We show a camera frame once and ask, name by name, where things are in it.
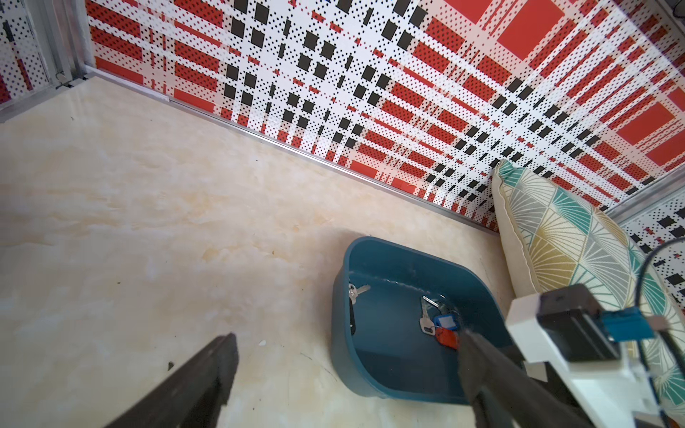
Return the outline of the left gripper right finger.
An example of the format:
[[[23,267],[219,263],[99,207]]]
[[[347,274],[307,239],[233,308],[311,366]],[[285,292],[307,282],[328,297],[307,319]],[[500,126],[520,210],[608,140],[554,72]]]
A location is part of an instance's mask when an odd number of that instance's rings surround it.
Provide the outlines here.
[[[517,347],[500,350],[483,335],[460,335],[458,375],[477,427],[592,427],[557,372],[545,381],[527,374]]]

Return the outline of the key with long black tag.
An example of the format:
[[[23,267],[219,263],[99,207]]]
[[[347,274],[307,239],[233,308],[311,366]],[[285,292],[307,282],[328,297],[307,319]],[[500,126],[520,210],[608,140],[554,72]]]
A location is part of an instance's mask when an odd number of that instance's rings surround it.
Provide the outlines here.
[[[350,330],[351,335],[356,333],[356,319],[354,306],[356,305],[358,298],[361,294],[365,294],[371,289],[370,285],[362,285],[361,287],[356,287],[354,284],[348,284],[348,296],[349,296],[349,312],[350,312]]]

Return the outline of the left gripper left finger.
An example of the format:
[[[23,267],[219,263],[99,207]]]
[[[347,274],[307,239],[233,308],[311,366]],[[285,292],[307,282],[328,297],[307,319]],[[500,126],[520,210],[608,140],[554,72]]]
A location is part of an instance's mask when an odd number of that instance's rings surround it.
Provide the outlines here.
[[[218,336],[108,426],[215,427],[238,364],[235,334]]]

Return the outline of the teal plastic storage box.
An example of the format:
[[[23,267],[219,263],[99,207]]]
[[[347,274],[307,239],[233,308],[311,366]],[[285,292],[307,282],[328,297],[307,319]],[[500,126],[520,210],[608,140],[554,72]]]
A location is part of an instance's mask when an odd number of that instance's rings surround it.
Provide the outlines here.
[[[354,306],[348,284],[370,285]],[[458,351],[421,332],[422,297],[455,308],[467,328],[492,345],[512,345],[492,293],[474,272],[376,237],[352,242],[335,278],[331,360],[342,382],[363,397],[465,405]]]

